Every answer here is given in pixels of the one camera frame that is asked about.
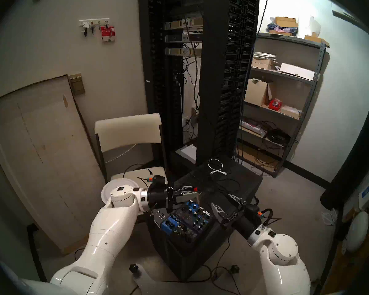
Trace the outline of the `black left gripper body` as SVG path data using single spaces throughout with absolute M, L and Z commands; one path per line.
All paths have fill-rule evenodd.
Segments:
M 147 190 L 147 203 L 150 210 L 165 208 L 168 212 L 173 211 L 174 189 L 166 184 L 151 184 Z

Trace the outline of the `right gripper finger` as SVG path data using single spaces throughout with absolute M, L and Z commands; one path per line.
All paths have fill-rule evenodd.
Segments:
M 231 226 L 237 218 L 237 212 L 227 214 L 219 205 L 210 203 L 211 210 L 217 221 L 222 226 Z
M 242 198 L 233 195 L 233 194 L 228 194 L 228 201 L 236 208 L 236 209 L 243 209 L 244 207 L 246 207 L 247 202 L 246 200 L 243 200 Z

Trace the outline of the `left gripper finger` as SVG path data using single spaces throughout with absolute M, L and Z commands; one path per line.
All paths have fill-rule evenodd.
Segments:
M 173 188 L 173 195 L 189 195 L 199 194 L 199 190 L 195 186 L 181 185 Z
M 173 192 L 173 204 L 181 204 L 190 200 L 198 200 L 199 193 L 194 191 L 174 191 Z

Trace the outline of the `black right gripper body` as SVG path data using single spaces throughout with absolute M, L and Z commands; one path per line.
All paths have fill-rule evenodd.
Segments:
M 235 219 L 232 223 L 232 228 L 242 237 L 250 237 L 262 224 L 258 212 L 259 207 L 257 204 L 247 204 L 243 211 L 240 212 L 238 219 Z

